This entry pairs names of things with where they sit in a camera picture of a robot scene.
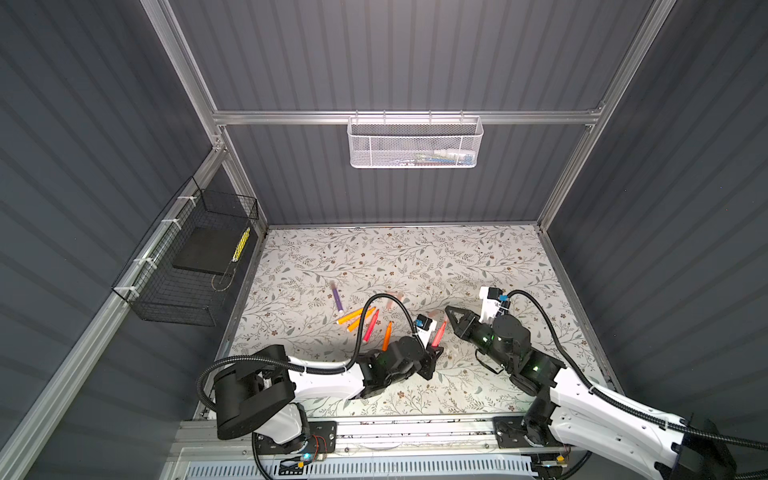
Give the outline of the purple marker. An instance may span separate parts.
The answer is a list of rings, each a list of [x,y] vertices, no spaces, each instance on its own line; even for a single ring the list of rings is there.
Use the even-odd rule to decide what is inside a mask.
[[[334,304],[335,304],[335,307],[336,307],[336,311],[338,313],[342,313],[344,311],[344,307],[343,307],[343,303],[342,303],[342,300],[341,300],[340,292],[339,292],[339,290],[337,288],[337,285],[336,285],[336,283],[334,281],[330,282],[330,288],[331,288],[332,297],[334,299]]]

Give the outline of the pink marker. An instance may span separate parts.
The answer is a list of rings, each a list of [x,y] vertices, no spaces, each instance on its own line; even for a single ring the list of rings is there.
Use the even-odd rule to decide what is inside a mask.
[[[435,335],[434,335],[434,337],[432,339],[432,342],[431,342],[431,347],[433,349],[437,349],[440,346],[440,343],[441,343],[441,340],[442,340],[442,338],[444,336],[447,324],[448,324],[448,322],[444,321],[441,324],[441,326],[437,329],[437,331],[436,331],[436,333],[435,333]]]
[[[370,341],[370,338],[371,338],[371,336],[373,334],[373,331],[374,331],[374,329],[376,327],[376,324],[378,322],[379,315],[380,315],[380,310],[379,309],[375,309],[374,313],[372,314],[372,316],[370,318],[370,321],[368,323],[368,326],[366,328],[366,331],[365,331],[365,334],[364,334],[364,337],[363,337],[363,341],[365,343],[368,343]]]

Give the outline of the yellow marker in basket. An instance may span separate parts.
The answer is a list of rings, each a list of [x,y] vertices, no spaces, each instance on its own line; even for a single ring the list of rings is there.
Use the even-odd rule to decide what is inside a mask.
[[[250,227],[247,227],[244,230],[244,232],[242,233],[242,235],[241,235],[241,237],[240,237],[240,239],[239,239],[239,241],[238,241],[238,243],[237,243],[237,245],[235,247],[235,250],[233,252],[232,259],[231,259],[232,263],[237,263],[240,260],[240,258],[242,256],[242,252],[244,251],[244,249],[245,249],[245,247],[247,245],[247,242],[249,240],[250,233],[251,233],[251,228]]]

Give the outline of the items in white basket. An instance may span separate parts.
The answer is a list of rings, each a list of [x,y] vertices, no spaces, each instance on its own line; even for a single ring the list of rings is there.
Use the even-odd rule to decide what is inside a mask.
[[[476,153],[466,149],[442,149],[431,151],[393,151],[383,153],[380,161],[397,167],[467,167],[476,165]]]

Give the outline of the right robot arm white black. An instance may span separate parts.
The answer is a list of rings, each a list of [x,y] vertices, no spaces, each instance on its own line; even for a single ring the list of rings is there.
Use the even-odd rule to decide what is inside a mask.
[[[714,439],[712,422],[685,420],[593,383],[533,348],[529,330],[512,315],[486,323],[463,308],[448,306],[445,313],[458,338],[533,397],[518,427],[532,445],[556,441],[582,448],[647,479],[736,477],[735,459],[724,442]]]

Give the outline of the orange marker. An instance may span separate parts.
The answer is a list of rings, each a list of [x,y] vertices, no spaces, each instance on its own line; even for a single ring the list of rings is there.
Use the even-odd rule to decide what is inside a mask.
[[[383,342],[382,342],[382,348],[381,349],[382,349],[383,352],[386,352],[388,350],[388,348],[389,348],[391,337],[392,337],[392,333],[393,333],[393,329],[394,329],[394,322],[393,321],[389,321],[388,324],[387,324],[387,327],[386,327],[386,330],[385,330],[385,336],[384,336],[384,339],[383,339]]]
[[[367,310],[366,313],[365,313],[365,316],[363,318],[358,318],[357,320],[353,321],[352,323],[350,323],[347,326],[347,331],[348,332],[354,332],[355,330],[357,330],[360,327],[360,325],[365,320],[368,320],[376,311],[377,311],[376,308],[371,308],[371,309]]]
[[[362,312],[363,312],[363,311],[364,311],[364,309],[363,309],[363,308],[360,308],[360,309],[358,309],[358,310],[356,310],[356,311],[353,311],[353,312],[351,312],[351,313],[347,313],[346,315],[344,315],[344,316],[342,316],[341,318],[339,318],[339,319],[336,321],[336,323],[337,323],[337,324],[339,324],[339,325],[342,325],[342,324],[345,324],[345,323],[347,323],[347,322],[349,322],[349,321],[352,321],[352,320],[358,319],[358,318],[360,317],[360,315],[362,314]]]

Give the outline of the black foam pad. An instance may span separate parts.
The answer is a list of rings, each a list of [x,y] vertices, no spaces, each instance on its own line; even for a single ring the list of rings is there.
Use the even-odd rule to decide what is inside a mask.
[[[176,269],[223,275],[242,231],[196,227],[172,260]]]

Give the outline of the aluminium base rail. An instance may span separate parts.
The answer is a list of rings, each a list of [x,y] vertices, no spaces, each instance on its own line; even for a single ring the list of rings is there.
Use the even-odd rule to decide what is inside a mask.
[[[333,433],[309,442],[332,447],[337,455],[366,453],[427,454],[475,453],[498,448],[495,418],[519,422],[520,413],[475,413],[406,416],[337,417]],[[172,443],[172,457],[224,458],[251,452],[249,436],[234,440],[217,438],[214,421],[185,421]]]

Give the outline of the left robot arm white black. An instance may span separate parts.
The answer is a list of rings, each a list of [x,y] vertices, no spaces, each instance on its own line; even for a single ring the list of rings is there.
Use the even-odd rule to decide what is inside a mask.
[[[431,342],[402,337],[385,350],[357,356],[348,366],[299,360],[283,346],[271,345],[250,356],[223,359],[215,367],[214,395],[205,394],[205,379],[200,378],[198,396],[216,414],[218,439],[255,433],[287,446],[309,436],[304,401],[367,399],[413,375],[430,380],[443,352]]]

